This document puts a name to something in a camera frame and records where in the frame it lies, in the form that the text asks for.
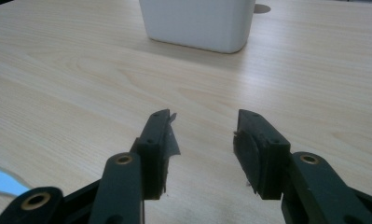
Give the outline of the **white plastic bin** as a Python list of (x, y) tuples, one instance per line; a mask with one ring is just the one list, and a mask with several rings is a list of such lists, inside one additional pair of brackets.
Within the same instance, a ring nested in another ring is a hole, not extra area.
[(153, 40), (221, 53), (241, 50), (255, 0), (139, 0)]

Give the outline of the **light blue sticker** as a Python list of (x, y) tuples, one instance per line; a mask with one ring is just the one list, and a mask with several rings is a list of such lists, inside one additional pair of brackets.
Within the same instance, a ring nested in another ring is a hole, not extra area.
[(30, 188), (17, 175), (0, 168), (0, 193), (20, 196)]

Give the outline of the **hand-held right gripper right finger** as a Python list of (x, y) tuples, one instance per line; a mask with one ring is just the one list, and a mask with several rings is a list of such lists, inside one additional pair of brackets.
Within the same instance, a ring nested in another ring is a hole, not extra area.
[(233, 146), (254, 193), (280, 200), (291, 144), (263, 116), (240, 109)]

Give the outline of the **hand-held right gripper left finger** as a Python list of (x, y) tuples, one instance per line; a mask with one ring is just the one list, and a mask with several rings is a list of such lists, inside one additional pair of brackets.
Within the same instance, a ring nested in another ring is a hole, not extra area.
[(172, 129), (175, 118), (169, 109), (154, 112), (131, 147), (141, 159), (145, 200), (158, 200), (166, 191), (170, 158), (180, 155)]

